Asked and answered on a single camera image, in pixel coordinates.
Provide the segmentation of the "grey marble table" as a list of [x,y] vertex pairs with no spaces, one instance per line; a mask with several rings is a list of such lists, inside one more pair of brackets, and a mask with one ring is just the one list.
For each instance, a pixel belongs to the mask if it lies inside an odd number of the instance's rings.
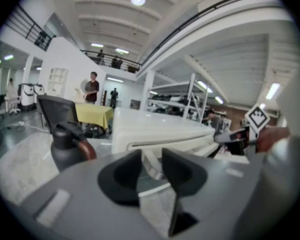
[[51,154],[52,140],[50,134],[34,133],[0,158],[0,194],[4,201],[19,205],[60,174]]

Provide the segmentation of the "black balcony railing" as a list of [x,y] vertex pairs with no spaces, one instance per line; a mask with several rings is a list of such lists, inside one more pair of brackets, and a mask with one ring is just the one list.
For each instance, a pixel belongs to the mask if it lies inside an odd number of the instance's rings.
[[19,4],[11,11],[4,24],[45,52],[55,37],[51,31],[46,32],[40,27]]

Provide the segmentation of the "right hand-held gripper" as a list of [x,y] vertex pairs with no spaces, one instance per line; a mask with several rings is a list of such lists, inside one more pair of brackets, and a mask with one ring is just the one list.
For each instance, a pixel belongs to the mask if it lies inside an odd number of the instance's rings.
[[258,137],[270,121],[270,116],[259,105],[252,107],[244,116],[245,124],[234,132],[214,136],[214,141],[224,144],[232,155],[249,156],[258,152]]

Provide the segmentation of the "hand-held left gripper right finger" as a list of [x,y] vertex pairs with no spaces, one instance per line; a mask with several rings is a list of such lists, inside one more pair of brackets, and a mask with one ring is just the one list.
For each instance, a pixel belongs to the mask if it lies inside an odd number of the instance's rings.
[[234,227],[257,184],[263,156],[247,164],[162,149],[162,169],[175,192],[172,240],[234,240]]

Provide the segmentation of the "table with yellow cloth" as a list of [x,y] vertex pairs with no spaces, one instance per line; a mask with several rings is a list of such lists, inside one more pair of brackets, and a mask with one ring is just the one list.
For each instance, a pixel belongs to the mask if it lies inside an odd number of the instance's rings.
[[89,103],[77,103],[75,105],[77,119],[81,123],[98,125],[103,129],[108,129],[108,122],[114,117],[111,107]]

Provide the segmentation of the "white tall cabinet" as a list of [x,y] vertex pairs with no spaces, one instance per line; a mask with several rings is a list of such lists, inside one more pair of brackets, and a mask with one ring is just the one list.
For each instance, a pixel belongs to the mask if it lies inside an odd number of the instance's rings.
[[63,98],[65,95],[68,69],[52,68],[49,75],[46,94],[49,96]]

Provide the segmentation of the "black devices group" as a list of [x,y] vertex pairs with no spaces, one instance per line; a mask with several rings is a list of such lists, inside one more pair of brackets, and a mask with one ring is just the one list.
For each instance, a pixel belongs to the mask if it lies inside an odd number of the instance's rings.
[[147,110],[157,114],[186,117],[196,120],[202,109],[198,96],[153,95],[147,100]]

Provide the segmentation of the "white office chair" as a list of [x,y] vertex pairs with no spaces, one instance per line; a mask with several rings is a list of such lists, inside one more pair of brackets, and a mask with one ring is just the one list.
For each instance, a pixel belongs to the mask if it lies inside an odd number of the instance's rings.
[[21,97],[20,96],[5,96],[4,97],[5,101],[5,110],[6,112],[10,115],[11,113],[17,114],[18,112],[21,111],[19,108],[19,104],[21,103]]

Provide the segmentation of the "white metal shelf rack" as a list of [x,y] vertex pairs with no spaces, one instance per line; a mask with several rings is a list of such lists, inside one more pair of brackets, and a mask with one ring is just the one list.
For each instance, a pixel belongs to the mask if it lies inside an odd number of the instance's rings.
[[196,79],[196,75],[193,73],[190,76],[189,80],[182,81],[182,82],[174,82],[168,83],[158,86],[151,87],[148,91],[148,97],[145,101],[145,109],[147,109],[148,99],[154,95],[178,95],[178,96],[185,96],[187,95],[188,99],[192,96],[199,97],[199,107],[201,108],[201,112],[196,118],[189,119],[195,122],[201,123],[205,116],[206,104],[208,99],[208,87],[203,87],[201,83]]

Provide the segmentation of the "white oven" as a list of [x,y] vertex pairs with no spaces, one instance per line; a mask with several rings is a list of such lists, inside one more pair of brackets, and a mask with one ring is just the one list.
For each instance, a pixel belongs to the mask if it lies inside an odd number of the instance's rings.
[[217,150],[215,130],[178,116],[116,108],[112,127],[112,154],[141,150],[142,161],[158,168],[162,150],[169,149],[198,162]]

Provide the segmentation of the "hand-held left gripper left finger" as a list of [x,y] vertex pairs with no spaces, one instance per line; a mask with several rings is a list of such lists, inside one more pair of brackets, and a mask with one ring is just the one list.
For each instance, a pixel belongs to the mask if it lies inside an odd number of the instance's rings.
[[11,207],[37,240],[163,240],[142,216],[141,151],[75,164]]

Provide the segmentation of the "black mesh office chair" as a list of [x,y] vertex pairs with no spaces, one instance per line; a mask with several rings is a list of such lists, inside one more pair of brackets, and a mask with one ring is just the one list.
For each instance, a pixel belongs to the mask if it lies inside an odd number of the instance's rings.
[[51,95],[38,95],[39,105],[50,133],[61,122],[79,123],[76,104],[68,99]]

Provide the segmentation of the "black bottle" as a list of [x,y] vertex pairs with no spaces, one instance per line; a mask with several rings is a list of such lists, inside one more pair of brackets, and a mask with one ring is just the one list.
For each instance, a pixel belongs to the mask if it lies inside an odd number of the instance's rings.
[[95,149],[88,142],[78,123],[60,122],[51,133],[53,141],[50,152],[59,172],[97,158]]

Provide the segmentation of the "person's right hand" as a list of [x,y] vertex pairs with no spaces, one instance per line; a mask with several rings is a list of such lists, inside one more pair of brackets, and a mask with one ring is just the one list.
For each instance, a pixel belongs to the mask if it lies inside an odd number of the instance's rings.
[[288,138],[290,130],[288,127],[268,127],[260,131],[257,138],[257,150],[260,153],[269,151],[278,141]]

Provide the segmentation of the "black curved mezzanine railing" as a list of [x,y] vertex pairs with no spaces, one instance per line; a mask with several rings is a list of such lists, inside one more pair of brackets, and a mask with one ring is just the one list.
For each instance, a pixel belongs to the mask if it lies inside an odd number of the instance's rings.
[[99,66],[106,66],[109,68],[118,69],[130,73],[137,73],[142,67],[142,65],[138,62],[125,59],[117,55],[110,55],[103,52],[96,52],[90,50],[81,50],[81,52]]

